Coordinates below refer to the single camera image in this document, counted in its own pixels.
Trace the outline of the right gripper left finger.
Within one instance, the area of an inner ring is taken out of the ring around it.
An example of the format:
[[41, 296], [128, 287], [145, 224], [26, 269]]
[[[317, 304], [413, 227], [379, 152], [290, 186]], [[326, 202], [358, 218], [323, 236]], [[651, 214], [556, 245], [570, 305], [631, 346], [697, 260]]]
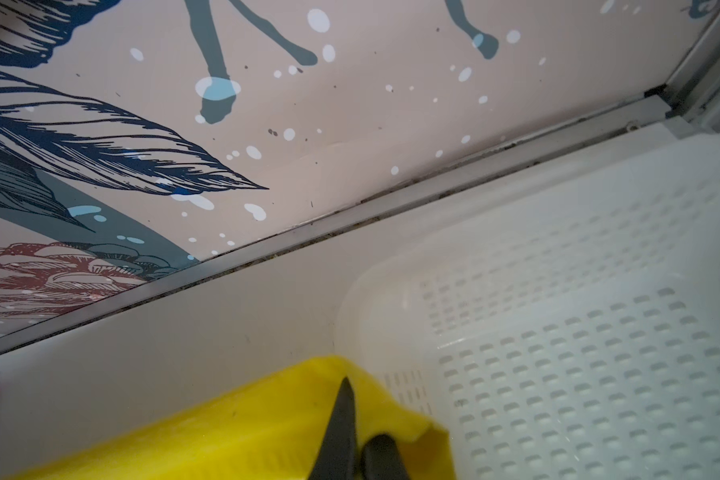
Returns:
[[356, 407], [348, 378], [340, 384], [326, 431], [308, 480], [352, 480], [356, 465]]

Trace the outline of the white plastic basket tray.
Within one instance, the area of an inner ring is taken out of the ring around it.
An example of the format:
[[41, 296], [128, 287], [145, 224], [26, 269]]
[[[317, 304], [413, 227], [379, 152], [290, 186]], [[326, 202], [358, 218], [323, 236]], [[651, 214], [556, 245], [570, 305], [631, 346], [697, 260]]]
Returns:
[[362, 275], [336, 351], [461, 479], [720, 479], [720, 134], [552, 172]]

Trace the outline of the yellow shorts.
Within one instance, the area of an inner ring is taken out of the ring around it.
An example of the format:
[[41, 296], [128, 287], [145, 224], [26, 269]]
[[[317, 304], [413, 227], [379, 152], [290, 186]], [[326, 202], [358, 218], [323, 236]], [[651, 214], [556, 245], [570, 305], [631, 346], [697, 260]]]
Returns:
[[355, 395], [356, 465], [391, 436], [410, 479], [452, 479], [448, 431], [339, 356], [310, 359], [128, 435], [25, 472], [28, 479], [307, 479], [344, 378]]

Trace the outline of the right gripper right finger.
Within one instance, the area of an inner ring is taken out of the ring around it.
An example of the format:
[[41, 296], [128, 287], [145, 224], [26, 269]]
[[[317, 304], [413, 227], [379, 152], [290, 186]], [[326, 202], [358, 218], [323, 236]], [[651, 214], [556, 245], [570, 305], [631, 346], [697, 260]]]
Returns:
[[370, 439], [361, 451], [360, 471], [364, 480], [409, 480], [395, 440], [380, 434]]

